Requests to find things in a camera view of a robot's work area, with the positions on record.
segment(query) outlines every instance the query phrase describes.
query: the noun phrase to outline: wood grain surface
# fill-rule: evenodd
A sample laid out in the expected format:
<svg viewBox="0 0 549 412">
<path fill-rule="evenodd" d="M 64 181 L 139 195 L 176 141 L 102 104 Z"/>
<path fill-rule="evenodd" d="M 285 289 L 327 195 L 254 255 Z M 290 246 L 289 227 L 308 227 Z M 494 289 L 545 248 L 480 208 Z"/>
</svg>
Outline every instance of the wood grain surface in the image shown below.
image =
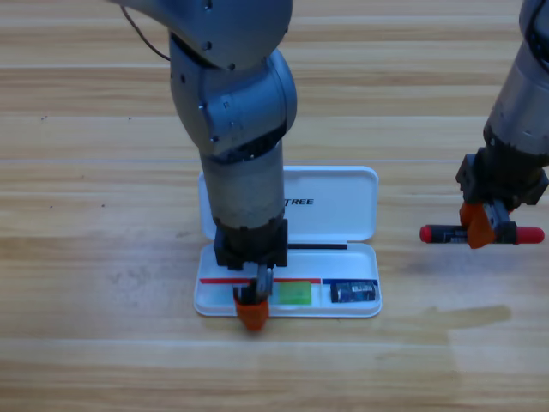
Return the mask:
<svg viewBox="0 0 549 412">
<path fill-rule="evenodd" d="M 166 62 L 111 4 L 0 0 L 0 411 L 549 410 L 546 244 L 418 239 L 458 220 L 520 7 L 295 0 L 285 159 L 378 172 L 384 307 L 250 336 L 193 308 L 201 166 Z"/>
</svg>

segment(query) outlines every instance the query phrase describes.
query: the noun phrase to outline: orange object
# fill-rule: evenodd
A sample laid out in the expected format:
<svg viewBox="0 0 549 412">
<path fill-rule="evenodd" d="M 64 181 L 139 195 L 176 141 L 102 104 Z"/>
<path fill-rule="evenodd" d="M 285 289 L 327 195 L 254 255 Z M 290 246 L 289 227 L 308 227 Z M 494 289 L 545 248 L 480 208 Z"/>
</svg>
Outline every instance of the orange object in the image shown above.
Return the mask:
<svg viewBox="0 0 549 412">
<path fill-rule="evenodd" d="M 247 330 L 259 331 L 267 322 L 268 302 L 266 300 L 257 305 L 242 305 L 235 297 L 234 305 L 237 308 L 238 318 Z"/>
<path fill-rule="evenodd" d="M 471 249 L 480 249 L 496 240 L 482 203 L 464 203 L 460 209 L 462 225 L 467 228 Z"/>
</svg>

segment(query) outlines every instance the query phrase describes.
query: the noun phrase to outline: red and black marker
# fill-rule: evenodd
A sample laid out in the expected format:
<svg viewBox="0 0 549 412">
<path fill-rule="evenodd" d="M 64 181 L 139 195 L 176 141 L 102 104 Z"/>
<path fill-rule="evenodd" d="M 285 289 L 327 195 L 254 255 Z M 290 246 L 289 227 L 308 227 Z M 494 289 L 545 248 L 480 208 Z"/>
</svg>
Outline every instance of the red and black marker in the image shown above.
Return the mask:
<svg viewBox="0 0 549 412">
<path fill-rule="evenodd" d="M 536 245 L 546 235 L 539 227 L 517 227 L 516 231 L 496 239 L 500 245 Z M 467 243 L 467 229 L 463 226 L 427 225 L 419 230 L 419 238 L 424 243 Z"/>
</svg>

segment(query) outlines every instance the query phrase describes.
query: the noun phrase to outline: white case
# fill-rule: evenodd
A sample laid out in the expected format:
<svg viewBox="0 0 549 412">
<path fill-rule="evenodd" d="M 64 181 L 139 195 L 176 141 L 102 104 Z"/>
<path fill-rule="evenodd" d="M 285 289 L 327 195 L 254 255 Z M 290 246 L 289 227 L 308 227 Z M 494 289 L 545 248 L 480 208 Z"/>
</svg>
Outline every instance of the white case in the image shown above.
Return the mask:
<svg viewBox="0 0 549 412">
<path fill-rule="evenodd" d="M 362 243 L 376 230 L 379 177 L 369 167 L 285 166 L 289 244 L 330 244 L 346 249 L 290 249 L 287 267 L 274 268 L 269 316 L 369 318 L 383 300 L 376 253 Z M 215 224 L 210 212 L 203 174 L 198 179 L 202 231 L 213 240 Z M 204 316 L 236 316 L 232 288 L 256 275 L 256 264 L 243 270 L 217 265 L 214 245 L 202 249 L 195 286 L 195 309 Z M 369 302 L 332 303 L 330 284 L 337 280 L 374 281 L 376 299 Z M 280 282 L 311 282 L 310 305 L 278 303 Z"/>
</svg>

